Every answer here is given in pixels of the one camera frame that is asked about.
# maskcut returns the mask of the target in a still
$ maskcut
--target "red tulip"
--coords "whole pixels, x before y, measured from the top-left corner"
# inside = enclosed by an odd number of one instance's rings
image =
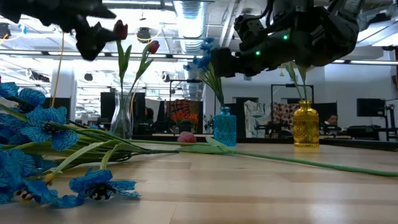
[[[148,52],[151,54],[155,54],[157,49],[159,49],[160,44],[159,41],[154,40],[149,44]]]
[[[180,133],[180,137],[178,137],[177,141],[178,142],[196,143],[197,139],[192,133],[184,131],[184,132]]]
[[[129,26],[127,24],[123,25],[122,20],[118,20],[113,27],[113,32],[116,35],[120,36],[121,40],[126,40],[127,35],[128,35],[128,30],[129,30]]]

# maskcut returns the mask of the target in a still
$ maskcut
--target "blue vase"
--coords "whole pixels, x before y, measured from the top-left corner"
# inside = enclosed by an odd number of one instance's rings
[[[236,145],[236,116],[229,113],[231,108],[221,107],[220,115],[214,117],[214,139],[227,145]]]

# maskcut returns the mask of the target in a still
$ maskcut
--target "ceiling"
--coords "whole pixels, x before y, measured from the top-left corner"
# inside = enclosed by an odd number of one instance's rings
[[[136,39],[136,32],[140,27],[149,27],[152,35],[152,40],[158,40],[160,48],[158,54],[183,54],[180,46],[181,38],[178,36],[178,17],[174,11],[170,11],[172,3],[170,1],[165,2],[164,10],[156,9],[158,1],[128,1],[128,0],[103,0],[104,3],[112,8],[112,11],[117,15],[115,19],[98,19],[89,17],[88,22],[90,25],[95,25],[100,22],[101,25],[107,29],[113,29],[113,25],[118,19],[121,19],[124,23],[129,25],[129,35],[126,40],[122,41],[123,47],[126,49],[128,45],[132,45],[132,52],[142,52],[145,44],[140,43]],[[220,37],[223,33],[223,26],[226,25],[231,27],[233,19],[230,20],[229,24],[226,23],[227,15],[229,10],[232,8],[232,18],[236,17],[235,14],[240,14],[240,10],[250,12],[251,14],[260,14],[266,6],[266,0],[243,0],[241,6],[238,3],[234,4],[233,0],[205,0],[207,5],[206,21],[205,21],[205,37],[213,37],[216,41],[220,41]],[[329,0],[316,0],[315,4],[319,6],[327,6]],[[379,6],[391,4],[392,1],[388,0],[366,0],[365,10],[373,9]],[[121,9],[123,7],[131,6],[128,9]],[[11,30],[11,40],[4,41],[0,45],[0,50],[34,50],[34,51],[48,51],[48,52],[59,52],[62,46],[62,31],[59,27],[51,25],[49,27],[43,26],[40,21],[32,17],[23,16],[20,23],[26,27],[26,34],[18,26],[13,24],[7,19],[0,18],[0,22],[9,22]],[[224,36],[224,42],[230,38],[229,48],[232,51],[239,50],[239,43],[241,42],[238,35],[232,32],[233,35],[226,33]],[[66,52],[77,52],[75,47],[76,40],[74,34],[65,34],[65,46]],[[357,50],[351,56],[357,58],[375,59],[378,58],[379,53],[375,48],[366,50]],[[117,52],[115,43],[108,43],[103,49],[103,52]],[[20,85],[28,86],[30,88],[40,89],[49,95],[50,83],[42,82],[40,80],[34,80],[30,78],[29,70],[37,72],[43,76],[52,79],[52,73],[54,67],[58,65],[58,56],[56,57],[23,57],[23,56],[12,56],[12,55],[0,55],[0,74],[2,81],[4,82],[16,82]],[[78,80],[78,110],[80,112],[99,113],[99,97],[100,92],[109,91],[109,86],[118,87],[120,85],[118,78],[118,62],[115,58],[103,58],[101,60],[95,60],[94,62],[87,62],[80,60],[77,57],[66,59],[72,60],[75,64],[75,75]],[[166,62],[165,60],[155,60],[150,66],[148,71],[140,80],[138,87],[148,87],[151,90],[147,95],[150,98],[161,99],[166,98],[169,95],[169,83],[163,82],[161,74],[166,73],[173,79],[185,79],[186,74],[183,72],[183,65],[186,60],[173,60]],[[129,68],[126,72],[125,82],[132,84],[135,79],[135,73],[138,69],[139,62],[131,60]],[[85,80],[84,76],[86,73],[90,73],[93,76],[92,81]],[[279,79],[284,82],[287,77],[280,77],[279,72],[270,76],[256,76],[253,79],[258,80],[261,83],[272,80],[275,82]],[[225,83],[240,82],[243,77],[238,76],[235,80],[226,80]],[[185,88],[185,83],[173,83],[173,87],[176,88],[176,94],[174,98],[182,98],[185,95],[183,90],[178,88]]]

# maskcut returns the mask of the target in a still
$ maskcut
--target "glass vase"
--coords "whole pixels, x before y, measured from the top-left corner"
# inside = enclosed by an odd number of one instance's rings
[[[298,147],[319,147],[319,115],[311,109],[311,101],[302,100],[300,109],[293,115],[294,145]]]
[[[236,116],[229,113],[231,108],[221,107],[220,115],[214,117],[214,139],[227,145],[236,145]]]
[[[115,110],[112,117],[111,131],[123,139],[132,137],[132,121],[130,113],[132,93],[115,93]]]

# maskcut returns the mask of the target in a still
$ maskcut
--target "vase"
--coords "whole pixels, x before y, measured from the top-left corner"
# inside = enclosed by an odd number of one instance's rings
[[[123,139],[132,137],[132,121],[130,113],[132,93],[115,93],[115,110],[111,122],[111,131]]]
[[[227,145],[236,145],[236,116],[229,107],[221,107],[220,115],[214,117],[214,139]]]
[[[302,100],[300,109],[293,115],[294,145],[319,147],[319,115],[311,109],[311,101]]]

